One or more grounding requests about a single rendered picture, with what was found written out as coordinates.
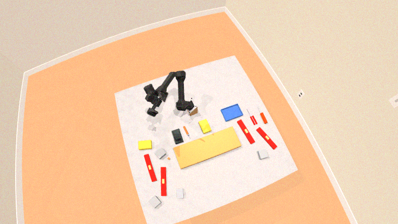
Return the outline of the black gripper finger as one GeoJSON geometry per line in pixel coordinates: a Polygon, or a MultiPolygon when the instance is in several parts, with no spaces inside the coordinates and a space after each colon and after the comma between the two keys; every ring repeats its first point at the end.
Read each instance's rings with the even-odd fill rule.
{"type": "Polygon", "coordinates": [[[148,112],[153,114],[153,115],[157,115],[158,114],[158,112],[156,110],[151,109],[151,108],[150,108],[150,110],[148,112]]]}
{"type": "Polygon", "coordinates": [[[158,95],[164,102],[166,101],[166,98],[167,98],[167,95],[166,94],[163,94],[163,93],[159,93],[159,95],[158,95]]]}

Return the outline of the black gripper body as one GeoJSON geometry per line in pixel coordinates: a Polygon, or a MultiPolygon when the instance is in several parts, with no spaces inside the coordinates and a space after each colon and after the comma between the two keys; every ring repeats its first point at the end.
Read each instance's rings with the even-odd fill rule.
{"type": "MultiPolygon", "coordinates": [[[[160,92],[163,93],[163,94],[166,94],[166,95],[168,96],[168,92],[166,92],[166,91],[164,91],[164,90],[162,90],[162,89],[160,89],[160,90],[158,91],[158,94],[159,94],[160,92]]],[[[159,98],[158,98],[158,97],[154,98],[153,101],[152,101],[153,106],[152,106],[151,109],[154,109],[154,110],[155,110],[156,107],[159,107],[159,106],[160,106],[161,102],[162,102],[162,99],[161,99],[160,97],[159,97],[159,98]]],[[[147,110],[147,114],[150,115],[150,116],[155,117],[155,115],[153,115],[153,114],[151,114],[151,113],[148,112],[149,110],[150,110],[150,108],[147,110]]]]}

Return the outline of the blue tray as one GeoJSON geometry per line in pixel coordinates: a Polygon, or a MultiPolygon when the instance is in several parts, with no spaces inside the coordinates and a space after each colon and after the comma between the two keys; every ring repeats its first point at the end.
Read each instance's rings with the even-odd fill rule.
{"type": "Polygon", "coordinates": [[[229,107],[221,109],[221,113],[226,122],[243,116],[243,113],[238,104],[234,104],[229,107]]]}

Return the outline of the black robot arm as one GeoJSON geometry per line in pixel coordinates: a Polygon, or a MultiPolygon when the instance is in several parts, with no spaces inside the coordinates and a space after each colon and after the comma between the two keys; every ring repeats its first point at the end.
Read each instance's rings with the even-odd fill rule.
{"type": "Polygon", "coordinates": [[[176,102],[177,110],[185,111],[186,109],[191,110],[194,107],[192,101],[185,101],[184,99],[184,80],[185,80],[185,71],[177,71],[177,72],[170,72],[169,75],[165,78],[161,86],[157,89],[154,89],[152,84],[149,84],[144,87],[144,91],[147,94],[145,100],[147,102],[153,101],[154,98],[158,97],[158,91],[160,89],[167,92],[167,87],[170,85],[174,77],[176,77],[178,81],[178,101],[176,102]]]}

